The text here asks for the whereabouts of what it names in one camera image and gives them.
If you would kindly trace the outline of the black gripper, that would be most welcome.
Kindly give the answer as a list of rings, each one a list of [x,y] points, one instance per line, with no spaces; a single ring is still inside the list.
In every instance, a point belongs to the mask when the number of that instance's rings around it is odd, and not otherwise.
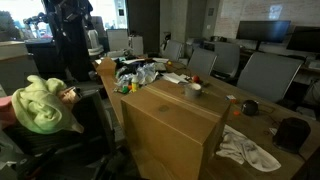
[[[66,23],[73,23],[77,19],[89,21],[92,11],[89,0],[46,0],[48,22],[56,36],[67,36]]]

